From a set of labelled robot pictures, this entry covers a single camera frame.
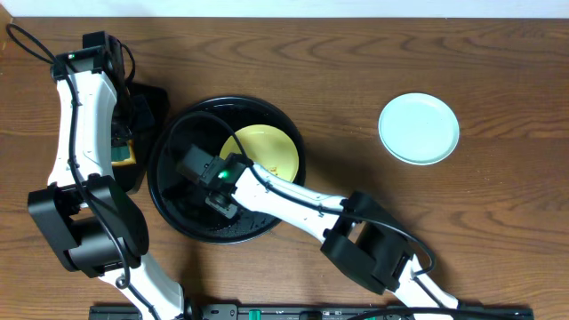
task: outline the tabletop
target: tabletop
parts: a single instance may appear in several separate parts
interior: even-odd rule
[[[55,53],[106,30],[132,49],[135,80],[163,87],[169,116],[200,100],[267,100],[297,125],[306,186],[361,190],[437,254],[453,296],[569,315],[569,22],[456,19],[16,19]],[[28,215],[57,150],[49,68],[13,42],[0,51],[0,317],[85,319],[119,291],[58,262]],[[444,161],[414,166],[381,145],[391,99],[425,92],[458,117]],[[384,305],[347,279],[308,234],[280,223],[242,244],[203,244],[171,228],[146,181],[132,195],[150,250],[201,303]]]

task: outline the wire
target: wire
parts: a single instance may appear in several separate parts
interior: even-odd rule
[[[288,194],[286,194],[285,192],[273,187],[269,181],[264,180],[258,173],[257,171],[253,168],[253,164],[254,162],[251,160],[251,158],[249,158],[247,156],[247,154],[245,153],[245,149],[243,148],[243,145],[241,144],[241,141],[239,140],[239,138],[236,136],[235,131],[231,128],[231,126],[229,126],[228,123],[226,123],[225,121],[223,121],[223,119],[219,118],[218,116],[212,115],[211,113],[208,112],[204,112],[204,111],[196,111],[196,112],[192,112],[189,113],[185,116],[182,116],[180,119],[176,120],[174,122],[174,124],[172,125],[172,129],[170,130],[170,135],[168,136],[168,140],[166,142],[166,148],[168,149],[168,154],[173,158],[173,153],[172,153],[172,147],[171,147],[171,143],[172,143],[172,136],[175,133],[176,129],[178,128],[178,126],[190,119],[190,118],[196,118],[196,117],[201,117],[201,118],[207,118],[210,120],[213,120],[214,122],[216,122],[217,124],[221,125],[230,135],[231,137],[233,137],[233,139],[235,140],[237,146],[239,147],[239,151],[241,152],[241,154],[248,160],[249,164],[248,167],[251,170],[252,175],[255,177],[255,179],[263,186],[265,187],[267,190],[275,193],[278,196],[281,196],[282,198],[289,200],[291,202],[294,202],[296,204],[308,207],[312,210],[317,210],[321,213],[329,213],[329,214],[334,214],[334,215],[338,215],[338,216],[342,216],[342,217],[346,217],[346,218],[350,218],[350,219],[354,219],[354,220],[361,220],[361,221],[365,221],[365,222],[370,222],[372,224],[376,224],[376,225],[380,225],[384,228],[388,228],[392,231],[395,231],[396,233],[398,233],[399,235],[415,242],[428,256],[429,256],[429,266],[424,268],[423,270],[419,270],[413,273],[413,278],[416,278],[417,276],[420,275],[426,275],[427,273],[431,272],[432,270],[435,269],[436,265],[437,265],[437,256],[435,255],[435,253],[424,243],[422,242],[419,238],[417,238],[416,236],[413,236],[411,234],[409,234],[408,232],[406,232],[405,230],[403,230],[402,228],[398,228],[396,226],[393,226],[387,222],[382,222],[379,220],[375,220],[372,218],[367,218],[367,217],[361,217],[358,216],[356,214],[352,214],[349,212],[343,212],[343,211],[338,211],[338,210],[332,210],[332,209],[327,209],[324,208],[322,206],[318,206],[318,205],[314,205],[305,201],[302,201],[300,199],[297,199],[293,196],[290,196]]]
[[[132,56],[131,49],[129,49],[126,46],[126,44],[122,44],[122,43],[121,43],[121,48],[124,48],[126,50],[126,53],[128,53],[128,56],[131,58],[131,62],[132,62],[131,73],[124,80],[124,84],[126,84],[128,86],[128,85],[131,85],[132,80],[134,79],[134,72],[136,71],[136,65],[134,64],[134,57]]]
[[[376,316],[445,315],[452,317],[468,316],[478,320],[514,320],[511,316],[498,316],[486,312],[451,308],[387,308],[352,316],[348,320],[366,320]]]
[[[138,299],[138,301],[140,301],[140,303],[142,303],[144,307],[148,309],[148,312],[152,315],[152,317],[155,320],[160,320],[160,316],[158,316],[156,308],[152,304],[150,304],[150,302],[148,302],[148,300],[146,300],[132,284],[130,284],[127,289],[132,293],[134,298]]]
[[[36,44],[37,47],[39,47],[49,57],[49,59],[46,59],[45,57],[42,57],[41,55],[39,55],[39,54],[33,52],[32,50],[30,50],[29,48],[27,48],[26,45],[24,45],[22,42],[20,42],[20,40],[18,40],[14,36],[14,34],[12,33],[12,28],[18,30],[22,35],[26,36],[29,40],[31,40],[34,44]],[[76,157],[75,141],[76,141],[76,127],[77,127],[77,106],[78,106],[79,99],[77,98],[77,92],[76,92],[75,86],[71,82],[71,78],[69,77],[69,73],[67,71],[67,68],[65,67],[65,65],[63,63],[61,63],[61,61],[57,60],[55,58],[55,56],[53,55],[53,53],[50,52],[37,38],[35,38],[31,34],[29,34],[29,32],[27,32],[23,28],[19,27],[18,25],[15,25],[13,23],[7,24],[6,25],[6,32],[8,33],[8,36],[10,36],[11,40],[13,40],[13,42],[16,43],[20,48],[24,49],[26,52],[32,54],[34,57],[40,59],[41,61],[52,64],[54,67],[56,67],[58,69],[58,71],[61,72],[62,75],[65,76],[65,82],[67,83],[69,90],[71,91],[71,107],[72,107],[71,125],[70,125],[70,131],[69,131],[69,148],[68,148],[68,151],[69,151],[69,159],[68,159],[69,170],[71,171],[71,175],[73,176],[73,181],[76,183],[76,187],[77,187],[77,190],[79,191],[79,194],[81,195],[83,200],[87,203],[87,206],[89,206],[91,208],[93,215],[95,217],[97,217],[97,219],[99,220],[99,223],[101,224],[101,226],[103,228],[103,231],[105,232],[107,237],[110,239],[110,241],[113,243],[113,245],[116,248],[116,252],[118,253],[118,257],[121,260],[121,263],[123,265],[124,278],[120,279],[121,281],[118,281],[119,279],[117,279],[115,285],[118,289],[126,289],[131,282],[131,270],[129,268],[128,261],[126,260],[126,257],[124,255],[123,247],[118,243],[118,239],[116,238],[115,233],[108,226],[107,221],[105,220],[103,215],[100,213],[99,209],[94,205],[94,203],[91,199],[92,195],[90,193],[88,193],[87,189],[83,186],[81,180],[79,179],[79,173],[77,172],[77,163],[75,162],[75,157]]]

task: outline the yellow bowl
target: yellow bowl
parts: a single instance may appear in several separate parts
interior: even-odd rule
[[[293,182],[299,170],[299,153],[286,133],[270,125],[254,124],[235,134],[254,162],[280,179]],[[220,157],[225,159],[230,153],[241,154],[233,137],[223,144]]]

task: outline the black bowl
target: black bowl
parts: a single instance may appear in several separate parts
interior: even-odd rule
[[[299,170],[294,183],[304,185],[306,163],[304,145],[293,121],[270,103],[247,97],[220,97],[197,103],[182,112],[168,125],[156,142],[148,163],[148,187],[154,205],[162,216],[186,236],[215,244],[243,242],[271,230],[279,219],[241,208],[232,219],[227,219],[203,204],[198,194],[202,192],[174,168],[189,149],[196,144],[211,155],[218,156],[229,134],[213,121],[189,119],[176,128],[172,136],[172,156],[165,145],[172,124],[190,112],[210,112],[227,122],[234,131],[253,124],[267,124],[286,133],[299,153]]]

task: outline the white wall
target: white wall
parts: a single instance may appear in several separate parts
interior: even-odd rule
[[[569,18],[569,0],[0,0],[14,17]]]

